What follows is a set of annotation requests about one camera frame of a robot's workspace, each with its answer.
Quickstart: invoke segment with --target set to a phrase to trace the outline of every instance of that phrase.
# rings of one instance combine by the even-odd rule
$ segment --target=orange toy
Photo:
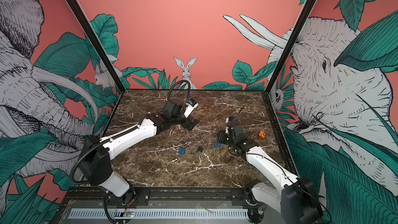
[[[261,130],[261,131],[260,131],[260,134],[259,134],[258,136],[260,136],[261,138],[265,138],[265,136],[264,136],[264,130]]]

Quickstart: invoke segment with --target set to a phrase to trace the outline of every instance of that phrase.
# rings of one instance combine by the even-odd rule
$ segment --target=marble tabletop
[[[184,99],[186,92],[174,91],[172,97]],[[105,135],[135,125],[147,112],[163,107],[166,98],[166,90],[127,90]],[[190,98],[199,103],[192,115],[200,122],[192,131],[173,126],[112,160],[114,170],[133,186],[244,187],[255,179],[266,181],[254,166],[232,155],[226,145],[214,146],[217,133],[225,129],[226,117],[236,116],[243,105],[239,119],[246,135],[284,166],[260,92],[191,91]],[[265,138],[258,136],[261,130]],[[179,148],[186,149],[184,155],[178,154]]]

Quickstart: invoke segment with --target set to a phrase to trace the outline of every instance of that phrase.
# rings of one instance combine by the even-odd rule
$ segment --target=pink wall
[[[190,68],[197,88],[214,81],[240,84],[232,78],[237,60],[250,64],[254,73],[266,65],[269,51],[245,39],[223,15],[241,20],[239,14],[244,14],[283,35],[293,27],[302,7],[300,0],[78,1],[89,20],[102,13],[115,17],[117,68],[165,69],[171,78],[181,79],[182,69],[172,57],[182,59],[185,65],[197,57]],[[128,80],[131,88],[143,88],[131,78]]]

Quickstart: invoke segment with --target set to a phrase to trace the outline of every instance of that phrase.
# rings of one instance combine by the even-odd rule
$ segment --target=blue square object
[[[185,154],[185,149],[184,149],[184,148],[180,148],[180,149],[178,150],[178,154],[184,155],[184,154]]]

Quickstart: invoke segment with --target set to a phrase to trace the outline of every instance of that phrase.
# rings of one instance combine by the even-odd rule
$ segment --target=bird eye
[[[322,62],[322,68],[324,69],[324,72],[326,73],[326,61],[325,60]]]

